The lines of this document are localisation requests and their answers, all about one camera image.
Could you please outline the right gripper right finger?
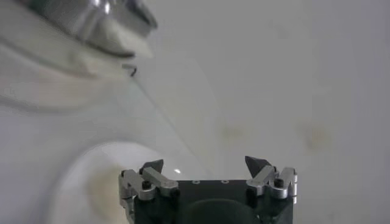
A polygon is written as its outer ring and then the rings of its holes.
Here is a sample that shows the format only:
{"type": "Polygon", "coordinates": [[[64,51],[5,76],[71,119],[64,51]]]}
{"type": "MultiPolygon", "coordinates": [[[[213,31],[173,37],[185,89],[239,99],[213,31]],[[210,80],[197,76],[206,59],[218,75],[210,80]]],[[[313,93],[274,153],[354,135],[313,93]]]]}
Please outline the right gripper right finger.
{"type": "Polygon", "coordinates": [[[257,197],[264,195],[266,189],[272,198],[285,200],[297,199],[297,170],[285,167],[281,172],[266,159],[245,156],[245,163],[251,179],[246,184],[255,191],[257,197]]]}

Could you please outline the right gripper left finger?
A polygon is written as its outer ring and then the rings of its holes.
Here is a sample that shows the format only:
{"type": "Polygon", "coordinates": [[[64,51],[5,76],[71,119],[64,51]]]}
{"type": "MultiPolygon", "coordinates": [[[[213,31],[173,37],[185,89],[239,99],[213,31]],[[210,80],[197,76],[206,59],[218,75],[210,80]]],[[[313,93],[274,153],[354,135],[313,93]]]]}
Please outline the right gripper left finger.
{"type": "Polygon", "coordinates": [[[141,201],[151,201],[160,195],[167,198],[180,196],[179,182],[161,174],[162,159],[146,162],[139,171],[123,170],[118,177],[119,198],[130,200],[137,197],[141,201]]]}

